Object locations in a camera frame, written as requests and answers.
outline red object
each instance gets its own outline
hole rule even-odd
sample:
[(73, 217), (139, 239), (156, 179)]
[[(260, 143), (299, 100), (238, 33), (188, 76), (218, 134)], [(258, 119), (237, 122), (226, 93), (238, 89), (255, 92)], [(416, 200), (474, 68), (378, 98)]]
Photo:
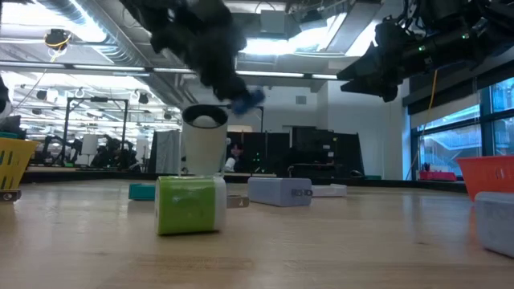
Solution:
[(420, 171), (419, 179), (423, 181), (457, 181), (457, 176), (452, 172)]
[(514, 156), (457, 159), (472, 201), (480, 192), (514, 193)]

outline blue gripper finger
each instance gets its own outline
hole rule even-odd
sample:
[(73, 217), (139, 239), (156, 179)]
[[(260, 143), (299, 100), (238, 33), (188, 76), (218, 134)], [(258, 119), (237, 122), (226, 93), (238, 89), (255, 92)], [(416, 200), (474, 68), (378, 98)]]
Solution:
[(252, 108), (264, 101), (264, 91), (256, 89), (250, 93), (250, 98), (238, 98), (232, 102), (232, 112), (236, 116), (242, 116)]

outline orange basket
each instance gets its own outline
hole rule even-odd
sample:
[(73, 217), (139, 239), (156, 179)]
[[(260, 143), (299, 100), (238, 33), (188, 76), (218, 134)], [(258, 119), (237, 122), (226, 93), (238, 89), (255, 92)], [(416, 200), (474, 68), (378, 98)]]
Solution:
[(36, 141), (0, 137), (0, 190), (18, 189), (38, 144)]
[(472, 201), (480, 192), (514, 193), (514, 156), (457, 159)]

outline gray container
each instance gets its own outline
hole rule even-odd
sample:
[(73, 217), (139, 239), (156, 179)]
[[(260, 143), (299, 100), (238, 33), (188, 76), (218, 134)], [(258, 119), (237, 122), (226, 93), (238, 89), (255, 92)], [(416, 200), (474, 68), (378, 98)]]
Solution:
[(251, 177), (248, 179), (250, 201), (272, 206), (309, 206), (312, 183), (309, 179)]
[(475, 208), (482, 246), (514, 258), (514, 193), (479, 193)]

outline glass window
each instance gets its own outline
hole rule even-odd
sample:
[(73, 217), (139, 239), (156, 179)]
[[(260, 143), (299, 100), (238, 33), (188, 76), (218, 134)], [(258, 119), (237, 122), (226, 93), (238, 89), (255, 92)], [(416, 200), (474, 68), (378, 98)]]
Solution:
[[(430, 123), (426, 124), (426, 129), (430, 128), (437, 128), (446, 124), (454, 124), (456, 122), (462, 121), (462, 120), (470, 120), (472, 118), (476, 118), (480, 116), (480, 106), (473, 105), (472, 107), (463, 109), (459, 112), (452, 113), (448, 116), (444, 116), (438, 120), (431, 121)], [(423, 130), (423, 126), (418, 126), (418, 131), (421, 132)]]
[(451, 129), (425, 135), (419, 140), (421, 164), (446, 166), (448, 171), (462, 176), (457, 158), (478, 157), (482, 150), (482, 135), (479, 125)]
[(514, 78), (491, 86), (492, 111), (502, 112), (514, 108)]
[(497, 120), (495, 125), (495, 155), (514, 155), (514, 117)]

